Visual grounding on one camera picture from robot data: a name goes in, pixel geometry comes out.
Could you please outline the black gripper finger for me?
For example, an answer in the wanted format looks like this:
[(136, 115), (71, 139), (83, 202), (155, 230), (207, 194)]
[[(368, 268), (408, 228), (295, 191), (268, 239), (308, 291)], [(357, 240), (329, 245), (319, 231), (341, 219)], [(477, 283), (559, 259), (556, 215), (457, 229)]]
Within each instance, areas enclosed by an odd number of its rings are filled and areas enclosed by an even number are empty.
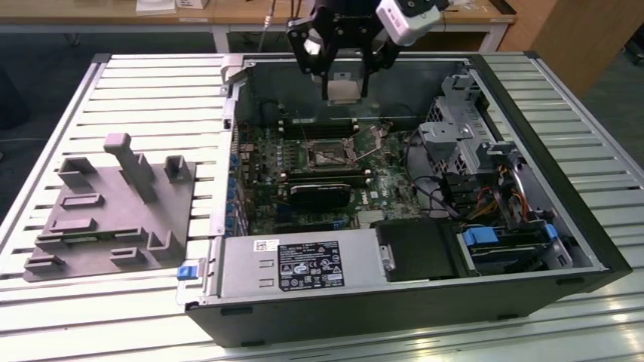
[(399, 56), (399, 45), (392, 41), (385, 28), (369, 35), (361, 48), (361, 91), (368, 96), (369, 77), (383, 69), (391, 69)]
[[(320, 49), (316, 54), (312, 54), (305, 48), (312, 30), (317, 33), (320, 39)], [(291, 20), (287, 25), (287, 38), (300, 70), (304, 74), (317, 76), (321, 79), (321, 99), (328, 100), (328, 72), (337, 54), (337, 47), (331, 44), (333, 36), (329, 19), (307, 17)]]

